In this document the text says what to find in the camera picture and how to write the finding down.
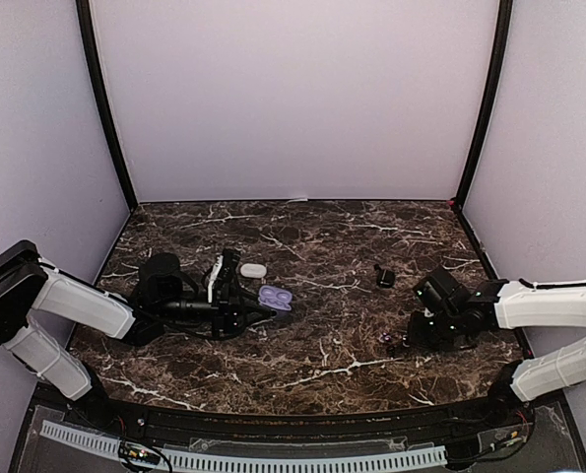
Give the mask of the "purple earbud charging case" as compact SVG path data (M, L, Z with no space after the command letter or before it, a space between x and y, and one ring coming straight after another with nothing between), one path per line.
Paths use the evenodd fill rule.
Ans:
M285 316L292 311L293 294L274 286L264 285L259 289L258 302L269 308L275 318Z

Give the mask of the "white earbud charging case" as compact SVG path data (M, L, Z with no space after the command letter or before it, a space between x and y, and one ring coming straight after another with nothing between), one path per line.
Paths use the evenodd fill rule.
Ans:
M267 268L262 264L244 263L240 267L240 275L249 279L262 279L267 274Z

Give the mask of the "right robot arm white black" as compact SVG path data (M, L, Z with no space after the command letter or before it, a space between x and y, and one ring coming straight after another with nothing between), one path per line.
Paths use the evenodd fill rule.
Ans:
M406 343L434 351L457 349L484 331L523 327L585 327L586 280L559 283L489 279L469 291L443 267L419 280L422 304L409 320ZM504 366L480 407L491 428L503 426L518 406L586 381L586 337L538 358Z

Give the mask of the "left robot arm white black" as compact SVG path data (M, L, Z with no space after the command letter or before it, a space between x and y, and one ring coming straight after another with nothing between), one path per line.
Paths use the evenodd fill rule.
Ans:
M0 346L66 398L96 430L116 421L93 372L73 358L33 318L51 313L129 346L142 347L167 329L209 341L226 341L276 311L260 303L238 279L240 255L224 249L202 282L182 271L177 255L162 252L138 269L130 297L101 290L42 258L29 240L0 254Z

